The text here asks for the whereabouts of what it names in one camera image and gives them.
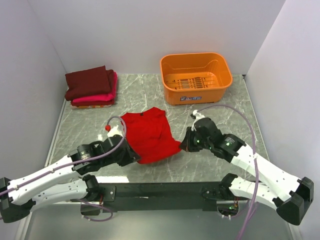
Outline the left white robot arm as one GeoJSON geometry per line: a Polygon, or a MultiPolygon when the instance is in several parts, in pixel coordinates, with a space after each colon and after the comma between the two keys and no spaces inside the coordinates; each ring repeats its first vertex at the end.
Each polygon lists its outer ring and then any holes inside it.
{"type": "Polygon", "coordinates": [[[92,173],[112,164],[124,167],[138,160],[140,156],[119,134],[79,145],[74,152],[35,173],[13,180],[1,178],[0,218],[4,223],[13,223],[46,205],[99,200],[102,190],[92,173]]]}

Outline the orange plastic basket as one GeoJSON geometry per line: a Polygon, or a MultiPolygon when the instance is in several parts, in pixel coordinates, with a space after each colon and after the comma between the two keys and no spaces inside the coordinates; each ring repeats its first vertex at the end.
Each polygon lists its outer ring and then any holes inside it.
{"type": "Polygon", "coordinates": [[[216,103],[233,83],[227,61],[215,52],[169,54],[160,70],[164,99],[173,106],[216,103]]]}

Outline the red t shirt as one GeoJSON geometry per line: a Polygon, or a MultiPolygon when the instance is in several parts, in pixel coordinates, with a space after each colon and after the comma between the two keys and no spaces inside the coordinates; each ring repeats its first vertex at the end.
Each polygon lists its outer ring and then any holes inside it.
{"type": "Polygon", "coordinates": [[[140,156],[139,164],[151,164],[181,151],[166,117],[166,112],[152,107],[144,112],[127,112],[121,117],[126,124],[126,139],[140,156]]]}

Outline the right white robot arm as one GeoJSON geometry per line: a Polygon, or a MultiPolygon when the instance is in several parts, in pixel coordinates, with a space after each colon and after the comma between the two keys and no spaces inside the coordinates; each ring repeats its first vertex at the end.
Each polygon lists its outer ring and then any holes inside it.
{"type": "Polygon", "coordinates": [[[220,182],[219,193],[230,200],[251,199],[277,212],[286,222],[301,224],[314,200],[314,182],[285,172],[233,134],[223,134],[216,124],[203,114],[191,114],[194,122],[186,130],[180,148],[186,152],[208,150],[216,157],[233,164],[256,177],[255,184],[236,174],[227,174],[220,182]]]}

